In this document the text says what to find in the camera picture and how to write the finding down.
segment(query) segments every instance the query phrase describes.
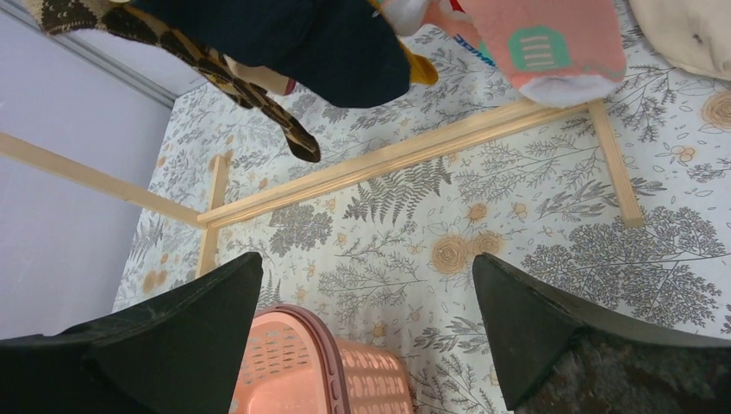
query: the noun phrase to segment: patterned sock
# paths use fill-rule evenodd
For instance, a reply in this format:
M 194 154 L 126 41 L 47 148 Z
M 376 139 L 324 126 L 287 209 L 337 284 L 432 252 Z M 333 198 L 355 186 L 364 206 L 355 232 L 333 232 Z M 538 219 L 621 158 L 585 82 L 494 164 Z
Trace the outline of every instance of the patterned sock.
M 459 0 L 523 95 L 565 108 L 606 97 L 627 61 L 612 0 Z

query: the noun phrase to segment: hanging laundry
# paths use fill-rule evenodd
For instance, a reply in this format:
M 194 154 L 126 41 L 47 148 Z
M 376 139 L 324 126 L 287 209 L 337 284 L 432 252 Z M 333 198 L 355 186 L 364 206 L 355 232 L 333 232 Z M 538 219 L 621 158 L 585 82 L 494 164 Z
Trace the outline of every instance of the hanging laundry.
M 261 86 L 271 93 L 286 96 L 291 94 L 297 86 L 295 79 L 282 76 L 266 66 L 250 67 L 242 65 L 228 56 L 223 58 L 226 60 L 228 69 L 236 78 Z
M 23 0 L 43 33 L 60 35 L 95 29 L 165 49 L 218 86 L 242 108 L 259 108 L 284 132 L 290 151 L 300 160 L 319 162 L 320 147 L 289 112 L 261 87 L 236 78 L 223 55 L 171 29 L 154 17 L 109 0 Z
M 538 104 L 604 98 L 627 60 L 612 0 L 459 0 L 497 67 Z
M 371 108 L 409 90 L 409 60 L 366 0 L 133 0 L 246 66 L 267 66 L 332 105 Z
M 441 28 L 457 44 L 489 66 L 495 62 L 472 25 L 472 19 L 457 0 L 381 0 L 384 16 L 401 36 L 411 36 L 421 27 L 432 24 Z
M 383 14 L 383 10 L 381 9 L 378 0 L 368 0 L 368 3 L 370 3 L 379 14 Z M 384 15 L 384 17 L 390 25 L 393 25 L 388 16 Z M 401 46 L 403 52 L 406 53 L 406 59 L 409 61 L 409 66 L 411 67 L 411 82 L 425 85 L 436 84 L 439 80 L 439 73 L 436 71 L 436 68 L 432 65 L 429 59 L 418 54 L 413 54 L 401 41 L 399 41 L 398 44 Z

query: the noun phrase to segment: wooden rod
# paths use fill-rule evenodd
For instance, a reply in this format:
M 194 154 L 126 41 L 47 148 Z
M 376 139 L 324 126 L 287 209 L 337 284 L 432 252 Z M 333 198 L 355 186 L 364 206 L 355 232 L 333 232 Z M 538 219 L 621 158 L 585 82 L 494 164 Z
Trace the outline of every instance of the wooden rod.
M 198 220 L 212 227 L 228 226 L 582 110 L 586 105 L 556 110 L 527 99 L 509 103 L 226 204 Z
M 640 227 L 644 224 L 645 217 L 642 214 L 640 204 L 637 202 L 637 197 L 634 195 L 632 181 L 630 181 L 627 167 L 624 165 L 622 151 L 609 121 L 604 102 L 599 100 L 589 103 L 589 115 L 594 123 L 594 130 L 597 132 L 599 147 L 604 152 L 607 170 L 615 188 L 624 225 L 626 227 Z
M 228 184 L 229 161 L 222 155 L 217 155 L 213 165 L 213 181 L 210 186 L 208 210 L 221 207 L 226 197 L 226 186 Z M 208 227 L 201 235 L 201 247 L 198 253 L 198 266 L 196 267 L 196 278 L 216 268 L 216 250 L 218 249 L 219 228 Z
M 143 209 L 155 211 L 191 226 L 205 228 L 197 220 L 200 214 L 198 211 L 2 132 L 0 132 L 0 154 Z

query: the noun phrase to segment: wooden slat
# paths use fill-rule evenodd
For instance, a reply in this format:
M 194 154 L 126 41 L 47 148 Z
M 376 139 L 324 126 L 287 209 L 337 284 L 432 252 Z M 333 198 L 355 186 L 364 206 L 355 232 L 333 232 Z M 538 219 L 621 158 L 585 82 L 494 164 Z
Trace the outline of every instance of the wooden slat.
M 582 110 L 586 105 L 556 110 L 527 99 L 509 103 L 205 212 L 198 220 L 227 226 Z
M 622 220 L 627 227 L 639 227 L 644 224 L 640 204 L 634 195 L 632 182 L 629 180 L 627 167 L 624 165 L 622 151 L 619 148 L 614 129 L 609 121 L 607 109 L 602 101 L 589 103 L 589 114 L 594 123 L 594 130 L 599 138 L 599 146 L 604 152 L 609 177 L 612 180 Z
M 195 227 L 205 228 L 197 220 L 199 211 L 2 132 L 0 132 L 0 154 L 143 209 L 155 211 Z
M 221 207 L 226 196 L 228 184 L 229 160 L 222 155 L 217 155 L 213 166 L 213 181 L 210 187 L 208 209 L 213 210 Z M 219 228 L 208 227 L 201 235 L 201 247 L 198 253 L 198 266 L 196 278 L 216 268 L 216 250 L 218 249 Z

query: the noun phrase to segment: laundry basket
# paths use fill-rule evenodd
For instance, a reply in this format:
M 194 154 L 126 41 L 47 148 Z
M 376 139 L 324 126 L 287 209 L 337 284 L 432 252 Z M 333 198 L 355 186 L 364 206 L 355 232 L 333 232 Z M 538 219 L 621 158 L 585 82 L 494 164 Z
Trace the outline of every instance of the laundry basket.
M 280 305 L 253 320 L 230 413 L 413 413 L 388 352 L 334 338 L 312 312 Z

